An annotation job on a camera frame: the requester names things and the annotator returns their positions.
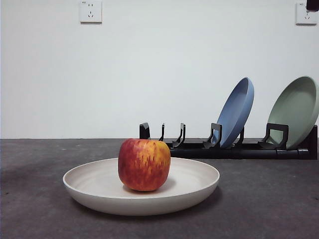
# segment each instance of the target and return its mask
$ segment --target dish rack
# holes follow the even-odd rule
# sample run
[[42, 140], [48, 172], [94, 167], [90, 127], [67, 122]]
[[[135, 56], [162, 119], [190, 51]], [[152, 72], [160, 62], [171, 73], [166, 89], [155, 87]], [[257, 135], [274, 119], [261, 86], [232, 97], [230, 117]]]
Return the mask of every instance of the dish rack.
[[[165, 125], [161, 127], [160, 141], [164, 141]], [[283, 133], [281, 142], [273, 142], [270, 130]], [[180, 134], [177, 140], [165, 142], [170, 149], [171, 157], [181, 158], [209, 158], [209, 159], [312, 159], [318, 156], [318, 127], [314, 125], [308, 136], [295, 148], [286, 149], [289, 126], [285, 124], [268, 123], [265, 137], [256, 143], [244, 143], [244, 128], [240, 137], [231, 147], [221, 148], [222, 125], [212, 123], [210, 136], [202, 142], [186, 142], [186, 125], [180, 124]], [[150, 139], [149, 124], [140, 124], [140, 139]]]

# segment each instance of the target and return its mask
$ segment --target apple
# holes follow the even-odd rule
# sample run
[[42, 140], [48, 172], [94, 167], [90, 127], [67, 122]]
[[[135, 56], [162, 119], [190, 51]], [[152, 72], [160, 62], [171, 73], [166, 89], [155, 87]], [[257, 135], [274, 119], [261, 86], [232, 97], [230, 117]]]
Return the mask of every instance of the apple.
[[127, 187], [156, 190], [168, 176], [169, 147], [158, 140], [129, 138], [121, 146], [118, 166], [120, 180]]

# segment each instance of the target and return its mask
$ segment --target wall socket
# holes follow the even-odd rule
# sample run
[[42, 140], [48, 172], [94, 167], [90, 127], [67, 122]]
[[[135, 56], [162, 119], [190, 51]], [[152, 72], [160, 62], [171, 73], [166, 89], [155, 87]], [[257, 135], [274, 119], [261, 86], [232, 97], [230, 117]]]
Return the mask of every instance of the wall socket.
[[102, 23], [102, 1], [81, 1], [80, 22]]
[[306, 3], [296, 3], [296, 24], [315, 25], [318, 23], [318, 12], [307, 12]]

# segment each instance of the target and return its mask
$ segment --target table surface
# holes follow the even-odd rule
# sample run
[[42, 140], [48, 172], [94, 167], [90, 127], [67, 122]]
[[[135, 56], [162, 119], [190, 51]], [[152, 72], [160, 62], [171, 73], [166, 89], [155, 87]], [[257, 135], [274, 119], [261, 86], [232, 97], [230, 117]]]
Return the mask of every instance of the table surface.
[[1, 140], [1, 238], [318, 238], [318, 160], [201, 159], [219, 170], [218, 187], [202, 203], [166, 215], [108, 215], [74, 201], [64, 173], [117, 157], [122, 142]]

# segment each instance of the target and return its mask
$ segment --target white plate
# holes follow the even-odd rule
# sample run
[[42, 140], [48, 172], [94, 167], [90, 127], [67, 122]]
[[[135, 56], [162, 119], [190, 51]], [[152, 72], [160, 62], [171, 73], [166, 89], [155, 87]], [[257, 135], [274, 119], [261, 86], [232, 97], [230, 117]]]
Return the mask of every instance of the white plate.
[[219, 172], [199, 161], [171, 158], [167, 181], [156, 191], [133, 191], [120, 181], [118, 159], [104, 159], [69, 170], [63, 182], [80, 204], [96, 211], [145, 216], [176, 212], [206, 199], [216, 188]]

